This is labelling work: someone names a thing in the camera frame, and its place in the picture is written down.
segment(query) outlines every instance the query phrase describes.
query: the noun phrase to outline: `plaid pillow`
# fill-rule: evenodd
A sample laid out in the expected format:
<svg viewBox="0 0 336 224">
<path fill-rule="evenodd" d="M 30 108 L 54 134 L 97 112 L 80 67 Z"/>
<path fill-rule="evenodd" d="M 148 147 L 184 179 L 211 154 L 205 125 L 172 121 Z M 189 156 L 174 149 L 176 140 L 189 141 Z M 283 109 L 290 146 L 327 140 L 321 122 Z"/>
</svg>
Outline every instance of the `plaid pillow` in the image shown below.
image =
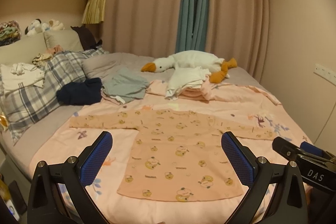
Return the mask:
<svg viewBox="0 0 336 224">
<path fill-rule="evenodd" d="M 84 52 L 56 53 L 45 68 L 43 89 L 29 86 L 0 96 L 0 106 L 9 122 L 8 129 L 14 144 L 29 127 L 59 107 L 56 99 L 57 90 L 70 82 L 85 80 L 81 68 L 82 60 L 103 53 L 106 51 L 101 48 Z"/>
</svg>

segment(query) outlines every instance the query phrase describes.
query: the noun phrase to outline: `metal bolt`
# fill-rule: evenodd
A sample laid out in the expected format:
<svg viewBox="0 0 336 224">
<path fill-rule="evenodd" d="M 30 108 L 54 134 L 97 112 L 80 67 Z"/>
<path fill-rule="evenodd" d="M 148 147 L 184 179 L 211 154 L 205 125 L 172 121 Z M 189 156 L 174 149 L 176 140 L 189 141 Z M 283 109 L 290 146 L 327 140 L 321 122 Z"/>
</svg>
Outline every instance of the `metal bolt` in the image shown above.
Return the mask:
<svg viewBox="0 0 336 224">
<path fill-rule="evenodd" d="M 72 164 L 77 160 L 77 157 L 75 156 L 71 156 L 70 158 L 68 158 L 68 163 Z"/>
<path fill-rule="evenodd" d="M 297 164 L 295 161 L 290 161 L 289 164 L 291 165 L 291 167 L 297 167 Z"/>
<path fill-rule="evenodd" d="M 258 161 L 261 163 L 261 164 L 265 164 L 267 162 L 267 159 L 265 157 L 259 157 L 258 158 Z"/>
<path fill-rule="evenodd" d="M 45 164 L 45 161 L 40 161 L 38 164 L 37 164 L 37 167 L 43 167 Z"/>
</svg>

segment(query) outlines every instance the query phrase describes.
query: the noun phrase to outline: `gray bed sheet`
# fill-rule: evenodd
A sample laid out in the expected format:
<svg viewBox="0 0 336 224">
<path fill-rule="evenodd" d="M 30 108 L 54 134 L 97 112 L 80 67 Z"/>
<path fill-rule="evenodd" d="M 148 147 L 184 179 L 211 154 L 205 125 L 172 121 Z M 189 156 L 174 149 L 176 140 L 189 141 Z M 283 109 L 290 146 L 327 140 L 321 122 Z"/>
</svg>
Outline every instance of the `gray bed sheet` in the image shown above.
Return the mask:
<svg viewBox="0 0 336 224">
<path fill-rule="evenodd" d="M 106 63 L 107 60 L 114 56 L 113 64 Z M 116 53 L 100 56 L 100 58 L 89 58 L 85 60 L 83 69 L 89 78 L 104 78 L 107 75 L 117 72 L 122 67 L 129 70 L 137 71 L 139 75 L 145 77 L 148 81 L 155 79 L 168 81 L 174 73 L 173 69 L 169 69 L 162 73 L 141 72 L 140 69 L 148 62 L 152 62 L 154 58 L 135 56 L 132 54 Z M 229 70 L 229 79 L 225 79 L 225 83 L 234 85 L 253 85 L 265 90 L 251 75 L 242 68 L 232 68 Z M 29 164 L 38 149 L 55 133 L 55 131 L 63 125 L 74 112 L 81 109 L 81 106 L 61 106 L 55 111 L 48 114 L 42 120 L 29 128 L 20 140 L 13 146 L 9 131 L 0 134 L 0 143 L 16 163 L 18 168 L 29 176 Z"/>
</svg>

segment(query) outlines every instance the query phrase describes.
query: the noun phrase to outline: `white stuffed goose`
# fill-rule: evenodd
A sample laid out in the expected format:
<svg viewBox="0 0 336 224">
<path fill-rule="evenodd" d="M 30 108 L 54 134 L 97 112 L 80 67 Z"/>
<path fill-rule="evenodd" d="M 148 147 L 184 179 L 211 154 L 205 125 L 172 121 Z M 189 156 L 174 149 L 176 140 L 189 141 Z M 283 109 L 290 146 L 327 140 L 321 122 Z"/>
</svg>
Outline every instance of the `white stuffed goose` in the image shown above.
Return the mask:
<svg viewBox="0 0 336 224">
<path fill-rule="evenodd" d="M 211 72 L 210 83 L 218 84 L 225 77 L 228 78 L 228 69 L 237 67 L 234 58 L 226 62 L 214 54 L 200 51 L 184 51 L 172 54 L 166 58 L 158 58 L 152 63 L 147 63 L 141 71 L 163 72 L 169 68 L 197 68 L 209 69 Z"/>
</svg>

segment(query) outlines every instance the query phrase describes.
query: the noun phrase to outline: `power outlet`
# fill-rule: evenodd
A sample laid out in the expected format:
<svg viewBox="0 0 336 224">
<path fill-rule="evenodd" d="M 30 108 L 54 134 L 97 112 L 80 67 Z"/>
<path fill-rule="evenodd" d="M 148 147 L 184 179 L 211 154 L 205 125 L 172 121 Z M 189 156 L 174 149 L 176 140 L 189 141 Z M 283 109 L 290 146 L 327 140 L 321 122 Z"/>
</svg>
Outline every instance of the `power outlet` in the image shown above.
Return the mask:
<svg viewBox="0 0 336 224">
<path fill-rule="evenodd" d="M 325 80 L 329 81 L 330 83 L 336 85 L 336 72 L 328 69 L 320 64 L 315 64 L 314 73 L 321 76 Z"/>
</svg>

